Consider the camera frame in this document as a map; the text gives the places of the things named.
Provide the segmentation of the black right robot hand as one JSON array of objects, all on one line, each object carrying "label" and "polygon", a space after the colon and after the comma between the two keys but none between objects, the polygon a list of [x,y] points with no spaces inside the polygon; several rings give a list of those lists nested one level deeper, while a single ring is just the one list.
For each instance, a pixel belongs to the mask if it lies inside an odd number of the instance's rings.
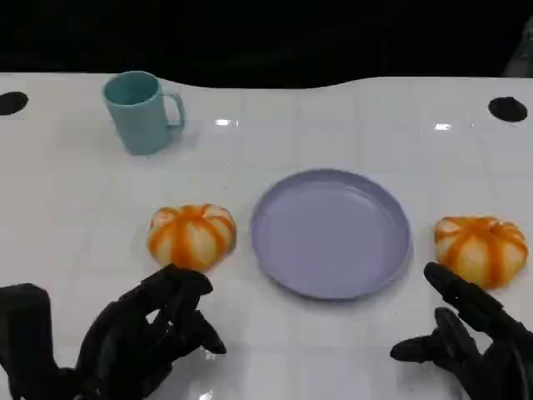
[{"label": "black right robot hand", "polygon": [[443,265],[427,263],[424,276],[452,308],[436,308],[431,334],[395,344],[391,357],[434,363],[471,399],[531,399],[532,332],[488,292]]}]

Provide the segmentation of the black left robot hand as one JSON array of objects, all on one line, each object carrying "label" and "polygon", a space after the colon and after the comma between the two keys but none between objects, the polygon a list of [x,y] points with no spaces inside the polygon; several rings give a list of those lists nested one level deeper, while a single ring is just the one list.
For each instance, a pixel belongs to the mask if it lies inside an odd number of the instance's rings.
[{"label": "black left robot hand", "polygon": [[145,399],[172,364],[198,348],[226,346],[197,306],[213,290],[200,272],[170,264],[110,302],[85,335],[75,370],[82,399]]}]

